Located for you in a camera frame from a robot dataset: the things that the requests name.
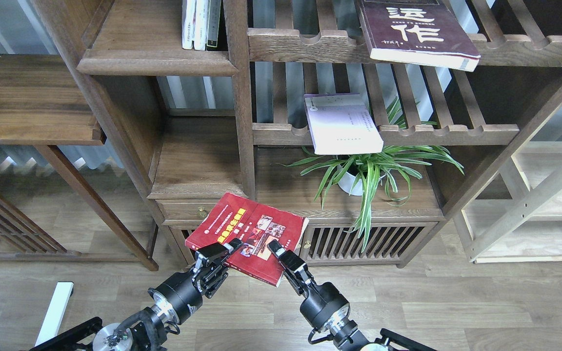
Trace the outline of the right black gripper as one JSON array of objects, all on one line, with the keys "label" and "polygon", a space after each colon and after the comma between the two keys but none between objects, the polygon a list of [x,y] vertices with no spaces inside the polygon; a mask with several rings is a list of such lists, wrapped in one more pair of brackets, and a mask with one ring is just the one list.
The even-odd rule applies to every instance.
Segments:
[{"label": "right black gripper", "polygon": [[283,277],[303,295],[300,311],[316,331],[337,333],[346,324],[350,312],[348,300],[331,282],[318,285],[308,271],[306,262],[291,250],[286,250],[274,239],[268,248],[283,266]]}]

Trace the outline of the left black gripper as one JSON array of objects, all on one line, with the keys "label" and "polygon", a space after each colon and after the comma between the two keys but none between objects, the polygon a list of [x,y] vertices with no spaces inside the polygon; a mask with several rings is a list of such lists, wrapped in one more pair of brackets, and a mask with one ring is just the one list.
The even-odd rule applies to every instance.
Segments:
[{"label": "left black gripper", "polygon": [[174,273],[156,288],[148,289],[154,298],[153,311],[162,322],[181,325],[211,298],[228,277],[227,259],[243,246],[238,238],[221,244],[215,242],[196,249],[195,264],[187,273]]}]

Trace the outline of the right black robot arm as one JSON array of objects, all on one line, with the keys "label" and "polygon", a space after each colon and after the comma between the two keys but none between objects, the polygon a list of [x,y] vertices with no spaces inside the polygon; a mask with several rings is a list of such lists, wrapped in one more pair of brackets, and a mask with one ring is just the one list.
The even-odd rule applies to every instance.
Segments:
[{"label": "right black robot arm", "polygon": [[348,318],[350,304],[331,282],[318,285],[308,271],[306,262],[272,240],[268,248],[284,268],[284,275],[297,294],[304,297],[300,311],[312,326],[308,342],[334,342],[340,351],[394,351],[395,345],[408,351],[430,351],[431,348],[388,329],[381,329],[381,338],[370,342]]}]

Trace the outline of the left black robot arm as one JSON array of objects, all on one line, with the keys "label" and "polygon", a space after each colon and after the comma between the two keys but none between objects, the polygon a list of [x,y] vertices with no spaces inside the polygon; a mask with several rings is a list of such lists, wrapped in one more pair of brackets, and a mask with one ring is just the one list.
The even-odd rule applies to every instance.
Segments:
[{"label": "left black robot arm", "polygon": [[34,351],[164,351],[167,334],[179,334],[179,325],[211,298],[228,276],[226,260],[242,247],[238,238],[207,245],[196,251],[196,262],[186,273],[174,273],[148,293],[154,304],[120,323],[102,325],[99,317],[33,347]]}]

